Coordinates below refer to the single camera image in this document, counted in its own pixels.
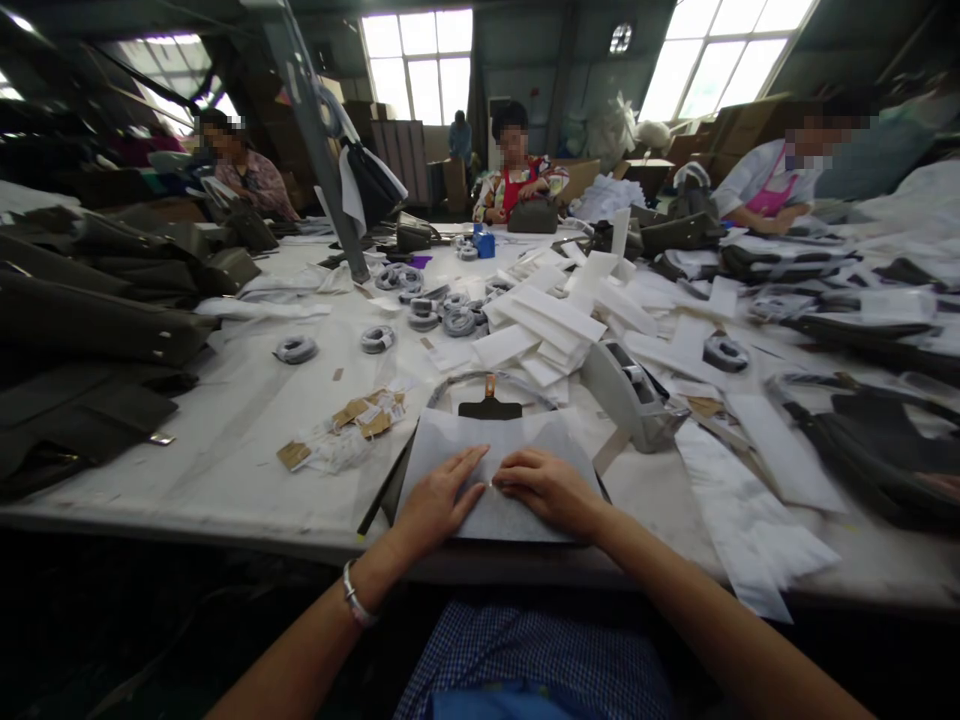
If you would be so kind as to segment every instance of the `white shirt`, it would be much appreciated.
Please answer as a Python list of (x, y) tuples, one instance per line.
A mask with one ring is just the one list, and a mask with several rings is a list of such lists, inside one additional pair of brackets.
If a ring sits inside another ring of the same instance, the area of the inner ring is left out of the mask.
[(741, 205), (753, 200), (764, 184), (773, 192), (783, 192), (790, 181), (797, 178), (787, 205), (813, 205), (813, 189), (823, 170), (797, 168), (787, 170), (786, 154), (781, 156), (786, 140), (773, 140), (748, 152), (720, 183), (712, 197), (717, 203), (720, 217), (731, 213)]

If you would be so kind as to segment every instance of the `window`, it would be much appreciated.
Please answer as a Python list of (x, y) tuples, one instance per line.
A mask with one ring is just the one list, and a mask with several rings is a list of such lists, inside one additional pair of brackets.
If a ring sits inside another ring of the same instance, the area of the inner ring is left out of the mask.
[(23, 96), (10, 84), (7, 76), (3, 73), (0, 73), (0, 97), (6, 98), (7, 100), (23, 100)]
[(640, 119), (686, 120), (753, 102), (813, 6), (814, 0), (678, 0)]
[[(189, 98), (200, 87), (204, 76), (210, 69), (210, 57), (200, 41), (199, 35), (166, 35), (121, 42), (120, 49), (134, 70), (174, 92)], [(165, 100), (153, 90), (137, 83), (140, 92), (153, 105), (177, 118), (157, 113), (162, 123), (178, 135), (193, 133), (193, 116), (190, 111), (175, 102)], [(200, 98), (200, 107), (209, 106), (217, 98), (214, 107), (226, 115), (235, 118), (237, 111), (229, 96), (220, 92), (220, 78), (214, 77), (210, 93)]]
[(449, 125), (467, 110), (473, 11), (363, 18), (363, 44), (374, 97), (398, 120)]
[(625, 53), (627, 48), (630, 47), (630, 38), (633, 37), (633, 30), (630, 29), (629, 23), (620, 23), (613, 30), (613, 35), (610, 36), (610, 54), (619, 55), (620, 53)]

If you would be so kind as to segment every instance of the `woman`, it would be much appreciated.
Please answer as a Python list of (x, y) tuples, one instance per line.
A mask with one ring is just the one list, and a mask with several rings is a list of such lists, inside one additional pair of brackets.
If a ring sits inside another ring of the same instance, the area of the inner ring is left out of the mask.
[(217, 155), (216, 178), (261, 215), (299, 220), (276, 165), (247, 146), (243, 131), (219, 110), (200, 113), (200, 135)]
[[(596, 545), (632, 577), (746, 715), (866, 718), (869, 713), (776, 630), (566, 462), (536, 448), (493, 478), (461, 486), (488, 446), (467, 448), (421, 480), (397, 522), (261, 656), (210, 718), (312, 718), (390, 588), (455, 533), (484, 493), (502, 492)], [(396, 718), (675, 717), (656, 651), (639, 633), (530, 608), (454, 600), (420, 657)]]
[(474, 222), (503, 224), (521, 200), (534, 194), (556, 197), (570, 182), (564, 168), (552, 167), (546, 157), (527, 155), (528, 125), (527, 111), (515, 101), (494, 114), (493, 137), (503, 153), (503, 170), (484, 178)]
[(813, 210), (823, 158), (849, 141), (862, 123), (858, 115), (845, 99), (811, 106), (802, 128), (748, 152), (713, 193), (720, 216), (763, 235), (785, 235), (796, 218)]

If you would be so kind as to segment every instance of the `floral shirt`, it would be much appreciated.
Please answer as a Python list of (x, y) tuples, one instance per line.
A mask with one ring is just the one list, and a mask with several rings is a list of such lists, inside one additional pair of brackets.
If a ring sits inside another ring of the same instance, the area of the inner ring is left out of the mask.
[(284, 220), (299, 220), (300, 216), (290, 204), (287, 187), (277, 166), (260, 153), (247, 152), (247, 174), (243, 177), (233, 165), (217, 164), (216, 178), (225, 185), (245, 188), (250, 192), (250, 202), (257, 212), (273, 212)]
[[(510, 182), (521, 183), (530, 180), (532, 169), (535, 171), (534, 177), (542, 177), (550, 185), (549, 191), (539, 194), (551, 198), (559, 195), (567, 186), (567, 183), (570, 182), (570, 174), (567, 172), (567, 169), (563, 167), (553, 167), (553, 165), (550, 164), (550, 158), (546, 155), (543, 157), (533, 157), (531, 155), (527, 158), (527, 162), (530, 167), (524, 169), (519, 177), (511, 176)], [(503, 172), (499, 170), (490, 173), (483, 179), (483, 186), (480, 188), (480, 199), (477, 201), (477, 206), (473, 209), (474, 222), (483, 222), (483, 215), (488, 208), (503, 207), (503, 193), (505, 188), (506, 183), (503, 181)]]

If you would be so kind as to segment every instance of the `red apron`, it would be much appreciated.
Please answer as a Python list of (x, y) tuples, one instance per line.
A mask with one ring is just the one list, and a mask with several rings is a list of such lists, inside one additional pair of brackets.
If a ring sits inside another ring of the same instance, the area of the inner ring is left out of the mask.
[(793, 194), (793, 186), (797, 182), (796, 175), (790, 178), (790, 184), (787, 185), (787, 189), (783, 192), (767, 190), (767, 185), (770, 183), (770, 178), (772, 178), (773, 173), (776, 172), (777, 165), (780, 164), (780, 160), (783, 158), (786, 151), (787, 146), (784, 145), (783, 150), (780, 151), (780, 155), (777, 156), (777, 162), (773, 164), (773, 170), (771, 170), (770, 174), (767, 176), (767, 181), (763, 184), (763, 187), (760, 188), (760, 192), (753, 197), (753, 200), (747, 203), (747, 210), (756, 213), (760, 217), (776, 217), (777, 213), (780, 212), (780, 209), (787, 204), (787, 201), (790, 199), (790, 195)]
[(517, 204), (517, 201), (520, 199), (520, 188), (524, 185), (529, 185), (534, 183), (540, 178), (537, 177), (537, 169), (530, 164), (530, 179), (525, 182), (510, 182), (510, 171), (504, 168), (503, 171), (503, 214), (506, 215), (507, 220), (510, 219), (510, 213), (513, 212), (514, 206)]

